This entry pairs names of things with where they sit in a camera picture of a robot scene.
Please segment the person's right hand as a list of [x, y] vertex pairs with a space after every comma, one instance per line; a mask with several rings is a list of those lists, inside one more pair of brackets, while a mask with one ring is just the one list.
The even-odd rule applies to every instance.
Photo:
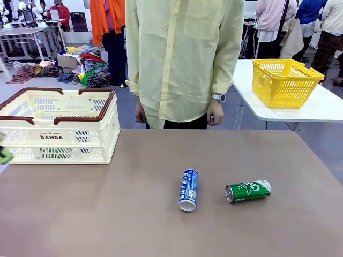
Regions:
[[136, 102], [135, 117], [136, 121], [140, 124], [145, 124], [147, 122], [144, 108], [140, 102]]

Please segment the person's left hand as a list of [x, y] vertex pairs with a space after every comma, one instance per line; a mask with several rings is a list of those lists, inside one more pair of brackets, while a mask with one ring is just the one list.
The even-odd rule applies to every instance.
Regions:
[[218, 126], [222, 123], [224, 111], [222, 104], [215, 99], [212, 99], [207, 108], [207, 122], [210, 126]]

